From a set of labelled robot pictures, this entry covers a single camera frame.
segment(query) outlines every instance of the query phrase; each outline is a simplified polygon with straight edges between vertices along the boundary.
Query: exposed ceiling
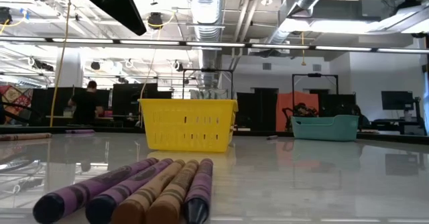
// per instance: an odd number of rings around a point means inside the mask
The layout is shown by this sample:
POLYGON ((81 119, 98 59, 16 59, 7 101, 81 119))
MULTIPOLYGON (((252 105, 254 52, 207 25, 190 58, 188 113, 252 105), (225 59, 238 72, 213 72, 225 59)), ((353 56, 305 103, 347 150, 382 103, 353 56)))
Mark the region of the exposed ceiling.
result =
MULTIPOLYGON (((151 40, 195 40, 190 0, 134 0, 138 11, 146 23, 151 12, 162 13, 164 22, 169 22, 161 32, 147 27, 148 32, 143 36, 136 36, 126 27, 100 10, 89 0, 72 0, 70 10, 71 38, 120 38, 120 39, 151 39, 151 40)), ((263 39, 268 37, 278 25, 278 11, 283 0, 272 0, 270 5, 256 5, 255 13, 245 36, 246 40, 263 39)), ((222 10, 223 28, 221 41, 233 39, 240 8, 243 0, 223 0, 222 10)), ((0 7, 10 7, 13 22, 19 22, 23 17, 21 9, 29 12, 29 19, 15 27, 7 27, 1 36, 32 36, 43 38, 61 38, 65 32, 66 0, 0 0, 0 7)), ((377 46, 404 47, 412 43, 412 38, 404 34, 390 35, 357 35, 336 34, 321 32, 304 32, 305 44, 339 45, 339 46, 373 46, 372 39, 377 46)), ((291 44, 301 44, 302 35, 290 34, 287 41, 291 44)), ((86 71, 89 74, 106 74, 108 72, 93 71, 90 64, 94 60, 111 60, 123 65, 123 72, 130 75, 148 74, 149 65, 154 58, 153 72, 158 75, 181 76, 182 73, 172 69, 171 63, 175 60, 184 63, 185 67, 198 68, 198 50, 175 49, 127 49, 127 48, 82 48, 88 57, 86 71)), ((300 56, 302 51, 292 50, 291 56, 300 56)), ((309 56, 326 57, 327 52, 309 52, 309 56)), ((4 45, 0 49, 0 64, 2 72, 44 72, 29 66, 29 57, 33 57, 52 66, 56 65, 58 52, 54 46, 31 45, 4 45)), ((53 78, 26 77, 39 85, 52 82, 53 78)), ((101 85, 111 85, 115 79, 100 79, 101 85)))

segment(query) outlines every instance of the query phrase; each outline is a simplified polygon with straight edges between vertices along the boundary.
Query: glossy table surface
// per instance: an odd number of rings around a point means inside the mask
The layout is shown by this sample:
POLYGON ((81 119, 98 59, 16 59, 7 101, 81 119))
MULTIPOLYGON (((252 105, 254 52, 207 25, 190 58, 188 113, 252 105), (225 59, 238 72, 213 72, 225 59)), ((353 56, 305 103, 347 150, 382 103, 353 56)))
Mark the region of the glossy table surface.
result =
MULTIPOLYGON (((3 142, 0 223, 35 223, 43 194, 147 157, 213 160, 210 224, 429 223, 427 153, 429 146, 282 137, 234 137, 224 154, 163 152, 131 133, 3 142)), ((59 223, 87 222, 80 210, 59 223)))

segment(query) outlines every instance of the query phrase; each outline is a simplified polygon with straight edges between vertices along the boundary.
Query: tan crayon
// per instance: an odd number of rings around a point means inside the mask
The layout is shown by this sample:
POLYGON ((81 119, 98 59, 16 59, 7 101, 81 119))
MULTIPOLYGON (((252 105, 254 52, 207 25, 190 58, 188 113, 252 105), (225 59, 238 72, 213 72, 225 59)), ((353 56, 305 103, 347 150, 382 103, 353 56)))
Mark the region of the tan crayon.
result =
POLYGON ((196 160, 186 163, 147 211, 147 224, 179 224, 180 206, 184 202, 197 169, 196 160))
POLYGON ((155 178, 125 199, 112 214, 112 224, 143 224, 150 205, 163 189, 185 165, 183 160, 176 160, 155 178))

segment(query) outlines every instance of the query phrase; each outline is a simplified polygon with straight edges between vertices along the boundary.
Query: yellow plastic basket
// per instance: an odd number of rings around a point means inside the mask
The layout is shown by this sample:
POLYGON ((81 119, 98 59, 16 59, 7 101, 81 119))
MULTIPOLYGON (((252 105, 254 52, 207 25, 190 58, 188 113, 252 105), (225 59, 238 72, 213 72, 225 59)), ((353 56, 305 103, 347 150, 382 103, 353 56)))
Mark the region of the yellow plastic basket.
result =
POLYGON ((153 150, 225 152, 233 136, 236 100, 140 99, 153 150))

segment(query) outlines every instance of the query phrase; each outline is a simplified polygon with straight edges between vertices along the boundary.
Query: ductwork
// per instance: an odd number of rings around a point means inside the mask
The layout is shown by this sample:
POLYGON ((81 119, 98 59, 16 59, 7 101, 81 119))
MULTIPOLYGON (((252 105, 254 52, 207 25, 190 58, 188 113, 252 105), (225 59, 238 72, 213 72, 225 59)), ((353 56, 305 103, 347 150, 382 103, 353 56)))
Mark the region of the ductwork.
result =
MULTIPOLYGON (((222 19, 222 0, 192 0, 191 10, 194 23, 218 24, 222 19)), ((200 26, 195 27, 195 35, 198 41, 217 42, 221 36, 221 28, 200 26)), ((199 50, 199 63, 201 69, 220 69, 221 52, 216 50, 199 50)), ((217 86, 217 77, 213 74, 202 74, 203 85, 205 88, 214 88, 217 86)))
POLYGON ((290 31, 288 31, 288 17, 308 11, 307 15, 311 16, 312 8, 319 0, 285 0, 279 14, 286 14, 286 20, 279 24, 275 32, 267 39, 266 44, 283 44, 290 31))

